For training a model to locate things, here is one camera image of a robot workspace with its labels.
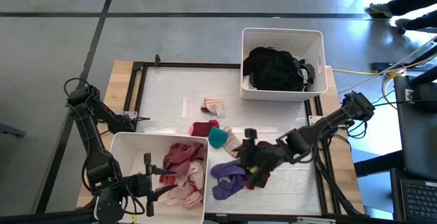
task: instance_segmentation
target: white table surface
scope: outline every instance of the white table surface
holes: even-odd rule
[[[255,128],[260,141],[274,140],[292,128],[304,126],[302,102],[273,102],[240,98],[240,70],[214,68],[147,68],[141,100],[138,132],[187,135],[194,122],[216,119],[220,127],[233,128],[243,139],[245,128]],[[204,113],[204,98],[221,98],[226,116]],[[226,200],[215,200],[216,179],[209,174],[219,163],[234,160],[223,148],[209,149],[205,212],[227,214],[321,214],[315,171],[312,163],[282,164],[275,169],[265,188],[244,188]]]

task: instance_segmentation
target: black pants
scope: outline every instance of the black pants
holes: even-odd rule
[[[435,3],[437,3],[437,0],[393,0],[388,5],[393,15],[402,16]],[[416,30],[426,27],[437,27],[437,10],[412,20],[407,24],[406,29]]]

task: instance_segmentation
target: yellow cable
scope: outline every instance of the yellow cable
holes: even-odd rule
[[[371,74],[371,75],[375,75],[378,73],[372,73],[372,72],[361,72],[361,71],[353,71],[353,70],[341,70],[341,69],[334,69],[333,71],[338,71],[338,72],[346,72],[346,73],[352,73],[352,74]]]
[[[407,65],[407,66],[405,66],[405,67],[403,67],[403,68],[397,68],[397,69],[394,69],[394,70],[389,70],[389,72],[395,72],[395,71],[399,71],[399,70],[405,70],[405,69],[408,69],[408,68],[410,68],[410,67],[414,67],[414,66],[417,66],[417,65],[419,65],[419,64],[422,64],[422,63],[424,63],[424,62],[426,62],[426,61],[428,61],[428,60],[429,60],[429,59],[425,59],[425,60],[422,60],[422,61],[418,61],[417,63]],[[380,73],[373,73],[373,72],[361,72],[361,71],[353,71],[353,70],[342,70],[342,69],[336,69],[336,68],[333,68],[333,71],[346,72],[346,73],[352,73],[352,74],[371,74],[371,75],[380,74]]]

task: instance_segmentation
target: person's foot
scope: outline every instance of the person's foot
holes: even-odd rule
[[[401,29],[405,29],[407,27],[407,24],[411,22],[410,19],[397,19],[395,21],[396,26],[398,26]]]
[[[393,17],[387,4],[370,3],[369,8],[374,12],[383,13],[388,18]]]

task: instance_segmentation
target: black clothing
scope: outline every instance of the black clothing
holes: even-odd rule
[[[402,16],[435,3],[437,3],[437,0],[392,0],[388,3],[388,6],[394,16]],[[437,27],[437,11],[416,18],[406,25],[407,30],[423,29],[426,27]]]
[[[301,92],[307,83],[312,84],[314,69],[301,65],[289,52],[257,47],[244,60],[243,75],[249,75],[258,90]]]

